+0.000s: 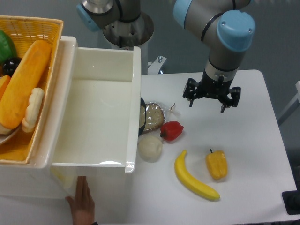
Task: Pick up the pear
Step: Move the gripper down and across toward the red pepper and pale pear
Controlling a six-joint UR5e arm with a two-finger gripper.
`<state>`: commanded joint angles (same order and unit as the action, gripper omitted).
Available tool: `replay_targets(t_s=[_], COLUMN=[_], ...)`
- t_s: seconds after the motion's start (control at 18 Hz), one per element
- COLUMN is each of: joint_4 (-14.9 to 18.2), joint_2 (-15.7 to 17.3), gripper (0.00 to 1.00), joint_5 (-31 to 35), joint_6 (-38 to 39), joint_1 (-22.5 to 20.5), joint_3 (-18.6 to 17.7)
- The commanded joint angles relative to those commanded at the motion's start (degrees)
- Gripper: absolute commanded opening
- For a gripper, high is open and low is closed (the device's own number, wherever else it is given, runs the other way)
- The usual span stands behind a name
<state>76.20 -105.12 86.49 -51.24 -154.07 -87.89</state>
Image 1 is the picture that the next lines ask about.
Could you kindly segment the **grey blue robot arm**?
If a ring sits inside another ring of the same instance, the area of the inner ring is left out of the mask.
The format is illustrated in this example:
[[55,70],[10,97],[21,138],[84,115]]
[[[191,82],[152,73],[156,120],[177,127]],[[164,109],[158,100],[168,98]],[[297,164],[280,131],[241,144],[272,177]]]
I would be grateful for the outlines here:
[[[247,0],[178,0],[173,17],[185,30],[210,49],[201,81],[188,79],[183,97],[212,98],[221,110],[236,107],[240,87],[231,84],[255,33],[253,18],[241,9]],[[154,23],[138,0],[83,0],[76,7],[85,26],[101,30],[111,47],[145,47],[153,36]]]

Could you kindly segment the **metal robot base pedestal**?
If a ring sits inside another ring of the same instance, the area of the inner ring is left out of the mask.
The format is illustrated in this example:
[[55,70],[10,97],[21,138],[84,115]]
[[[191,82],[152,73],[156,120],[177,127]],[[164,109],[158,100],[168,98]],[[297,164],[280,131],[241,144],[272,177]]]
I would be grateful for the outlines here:
[[144,12],[133,22],[115,21],[104,29],[103,35],[112,49],[141,49],[141,74],[148,73],[148,46],[154,33],[153,20]]

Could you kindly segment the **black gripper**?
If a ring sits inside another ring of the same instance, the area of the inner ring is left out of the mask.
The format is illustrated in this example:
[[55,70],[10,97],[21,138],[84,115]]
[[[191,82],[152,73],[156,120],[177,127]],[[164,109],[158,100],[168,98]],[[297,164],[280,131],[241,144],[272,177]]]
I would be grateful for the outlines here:
[[236,72],[206,69],[201,81],[188,78],[182,96],[189,101],[189,107],[195,99],[217,99],[222,104],[220,113],[224,113],[226,108],[237,107],[240,100],[241,87],[231,87]]

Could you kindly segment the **bare human hand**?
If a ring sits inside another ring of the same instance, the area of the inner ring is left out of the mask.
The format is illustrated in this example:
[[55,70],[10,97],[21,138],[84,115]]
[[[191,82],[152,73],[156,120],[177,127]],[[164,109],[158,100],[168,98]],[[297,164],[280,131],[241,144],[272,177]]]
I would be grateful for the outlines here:
[[75,196],[67,196],[74,225],[93,225],[95,221],[95,203],[90,194],[85,176],[77,178]]

